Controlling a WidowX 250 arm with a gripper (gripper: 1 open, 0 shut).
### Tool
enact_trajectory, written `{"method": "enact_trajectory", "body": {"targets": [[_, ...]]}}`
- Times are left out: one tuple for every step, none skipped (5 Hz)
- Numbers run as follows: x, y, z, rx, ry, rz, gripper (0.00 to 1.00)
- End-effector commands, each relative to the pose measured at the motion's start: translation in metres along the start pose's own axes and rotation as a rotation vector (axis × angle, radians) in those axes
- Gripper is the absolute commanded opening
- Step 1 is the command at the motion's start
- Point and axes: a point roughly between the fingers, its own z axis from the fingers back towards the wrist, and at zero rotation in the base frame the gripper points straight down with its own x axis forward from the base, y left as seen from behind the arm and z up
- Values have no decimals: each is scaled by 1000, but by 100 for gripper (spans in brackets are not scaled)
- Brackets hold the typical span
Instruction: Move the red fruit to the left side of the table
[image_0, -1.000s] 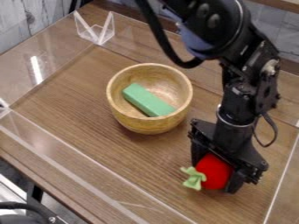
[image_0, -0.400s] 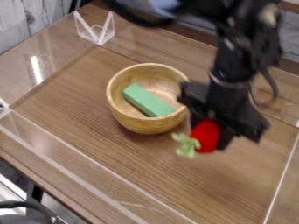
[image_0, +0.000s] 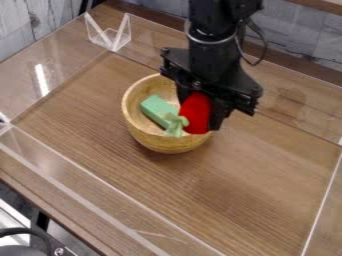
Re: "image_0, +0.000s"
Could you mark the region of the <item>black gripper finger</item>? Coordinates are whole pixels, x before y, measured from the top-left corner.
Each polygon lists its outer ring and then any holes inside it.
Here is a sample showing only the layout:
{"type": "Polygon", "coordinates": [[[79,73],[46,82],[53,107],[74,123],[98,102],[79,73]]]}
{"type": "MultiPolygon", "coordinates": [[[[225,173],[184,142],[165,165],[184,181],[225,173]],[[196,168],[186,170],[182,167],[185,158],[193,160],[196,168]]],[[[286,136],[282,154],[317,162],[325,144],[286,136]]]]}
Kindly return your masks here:
{"type": "Polygon", "coordinates": [[[186,102],[192,93],[193,93],[193,89],[190,87],[186,87],[182,85],[177,86],[177,94],[178,94],[180,104],[184,104],[186,102]]]}
{"type": "Polygon", "coordinates": [[[220,98],[212,99],[210,121],[209,128],[212,131],[221,129],[225,119],[230,116],[234,110],[233,105],[220,98]]]}

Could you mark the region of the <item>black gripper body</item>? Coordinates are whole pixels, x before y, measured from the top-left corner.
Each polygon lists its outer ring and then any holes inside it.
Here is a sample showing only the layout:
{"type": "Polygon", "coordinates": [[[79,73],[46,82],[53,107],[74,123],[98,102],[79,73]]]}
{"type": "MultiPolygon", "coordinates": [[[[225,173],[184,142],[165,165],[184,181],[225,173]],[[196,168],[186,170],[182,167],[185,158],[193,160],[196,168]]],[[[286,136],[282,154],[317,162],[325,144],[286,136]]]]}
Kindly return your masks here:
{"type": "Polygon", "coordinates": [[[190,87],[210,98],[228,101],[234,110],[253,116],[264,88],[242,69],[245,35],[224,41],[189,40],[189,48],[162,48],[161,74],[176,85],[190,87]]]}

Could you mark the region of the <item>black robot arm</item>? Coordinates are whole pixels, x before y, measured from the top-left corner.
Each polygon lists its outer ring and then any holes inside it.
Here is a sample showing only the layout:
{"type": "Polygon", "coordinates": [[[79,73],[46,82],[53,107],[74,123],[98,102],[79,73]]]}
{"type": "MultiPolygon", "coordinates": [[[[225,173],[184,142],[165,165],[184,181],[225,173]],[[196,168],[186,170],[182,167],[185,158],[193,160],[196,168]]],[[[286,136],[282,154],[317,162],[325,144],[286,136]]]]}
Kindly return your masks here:
{"type": "Polygon", "coordinates": [[[165,47],[161,74],[177,85],[190,134],[221,129],[234,111],[254,115],[264,88],[244,70],[246,30],[264,0],[190,0],[186,48],[165,47]]]}

